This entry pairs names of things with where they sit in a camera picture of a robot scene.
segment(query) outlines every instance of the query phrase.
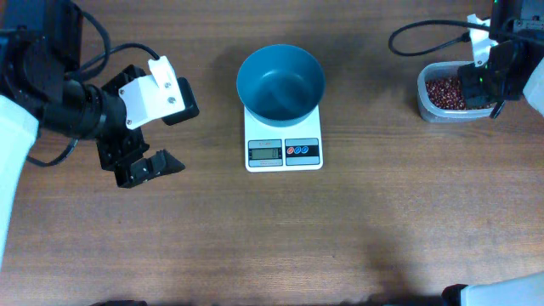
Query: robotic arm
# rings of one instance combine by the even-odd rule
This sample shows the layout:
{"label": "robotic arm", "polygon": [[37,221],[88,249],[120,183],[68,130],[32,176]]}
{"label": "robotic arm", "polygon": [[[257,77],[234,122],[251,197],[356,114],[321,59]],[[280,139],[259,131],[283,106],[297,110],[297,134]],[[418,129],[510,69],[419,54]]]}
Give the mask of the robotic arm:
{"label": "robotic arm", "polygon": [[[105,53],[80,68],[84,18],[104,38]],[[86,83],[111,54],[132,47],[153,54],[151,75],[130,65],[101,88]],[[0,263],[25,161],[53,166],[79,139],[93,139],[102,169],[115,174],[117,186],[132,188],[184,170],[166,150],[144,158],[150,146],[140,127],[159,118],[171,126],[198,114],[189,83],[176,77],[166,57],[137,43],[111,48],[107,31],[70,0],[9,1],[0,30]],[[27,157],[41,128],[72,139],[54,161]]]}
{"label": "robotic arm", "polygon": [[[473,23],[484,23],[469,16]],[[467,106],[496,103],[491,117],[501,113],[505,100],[528,102],[544,114],[544,45],[497,34],[507,31],[520,37],[544,41],[544,2],[536,0],[494,1],[487,33],[470,29],[474,63],[459,68]]]}

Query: white bracket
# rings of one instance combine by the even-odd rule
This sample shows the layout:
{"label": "white bracket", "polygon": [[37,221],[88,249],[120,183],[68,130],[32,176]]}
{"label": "white bracket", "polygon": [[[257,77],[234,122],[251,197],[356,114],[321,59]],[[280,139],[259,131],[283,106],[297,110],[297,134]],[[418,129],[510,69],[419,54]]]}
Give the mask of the white bracket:
{"label": "white bracket", "polygon": [[[481,20],[476,14],[467,16],[470,23],[482,26],[490,26],[491,20]],[[468,29],[470,31],[470,41],[473,45],[473,57],[476,67],[485,64],[490,58],[491,47],[495,47],[497,42],[490,39],[490,33],[487,31]]]}
{"label": "white bracket", "polygon": [[527,102],[544,115],[544,60],[530,75],[529,81],[525,84],[524,95]]}
{"label": "white bracket", "polygon": [[127,107],[127,128],[135,129],[147,122],[185,110],[178,79],[166,56],[149,60],[151,76],[139,77],[119,89]]}
{"label": "white bracket", "polygon": [[37,136],[38,120],[14,101],[0,95],[0,268],[20,172]]}

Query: wooden table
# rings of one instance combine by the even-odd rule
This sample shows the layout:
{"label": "wooden table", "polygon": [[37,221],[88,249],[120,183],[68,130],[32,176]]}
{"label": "wooden table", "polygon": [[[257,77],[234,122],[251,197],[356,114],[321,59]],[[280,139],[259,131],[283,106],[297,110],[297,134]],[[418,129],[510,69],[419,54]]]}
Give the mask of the wooden table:
{"label": "wooden table", "polygon": [[[433,62],[470,60],[460,45],[405,59],[389,34],[416,20],[490,13],[473,1],[79,1],[115,45],[166,54],[201,114],[145,126],[154,150],[187,165],[133,190],[100,169],[95,144],[68,161],[26,165],[0,277],[1,305],[304,304],[432,295],[544,267],[544,118],[525,102],[495,121],[424,122],[417,75]],[[430,27],[416,50],[463,29]],[[325,68],[325,166],[250,174],[243,164],[236,72],[268,44],[306,48]],[[102,52],[86,23],[87,60]],[[111,58],[103,84],[146,54]],[[67,140],[45,133],[31,154],[51,159]]]}

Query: kitchen scale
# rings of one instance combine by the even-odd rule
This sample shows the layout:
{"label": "kitchen scale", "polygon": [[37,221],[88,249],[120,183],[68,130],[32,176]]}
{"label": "kitchen scale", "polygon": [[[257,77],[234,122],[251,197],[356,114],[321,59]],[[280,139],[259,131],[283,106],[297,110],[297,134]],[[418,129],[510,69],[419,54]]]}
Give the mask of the kitchen scale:
{"label": "kitchen scale", "polygon": [[297,122],[275,122],[244,107],[246,169],[251,173],[323,167],[320,110]]}

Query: scale display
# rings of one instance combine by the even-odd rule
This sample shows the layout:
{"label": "scale display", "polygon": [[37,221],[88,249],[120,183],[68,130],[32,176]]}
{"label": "scale display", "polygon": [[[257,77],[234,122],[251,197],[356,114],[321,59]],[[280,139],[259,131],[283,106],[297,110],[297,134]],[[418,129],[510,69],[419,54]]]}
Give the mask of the scale display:
{"label": "scale display", "polygon": [[254,149],[252,160],[277,159],[280,156],[280,149]]}

